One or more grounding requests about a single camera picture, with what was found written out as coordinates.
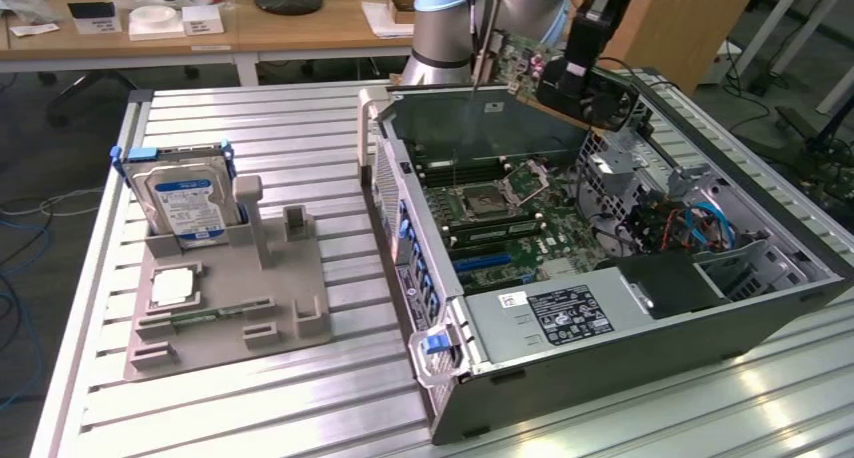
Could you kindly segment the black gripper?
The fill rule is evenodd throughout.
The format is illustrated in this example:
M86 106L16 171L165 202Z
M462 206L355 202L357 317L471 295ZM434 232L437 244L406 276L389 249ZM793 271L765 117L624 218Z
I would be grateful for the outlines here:
M622 23L632 0L584 0L565 48L566 71L586 72Z

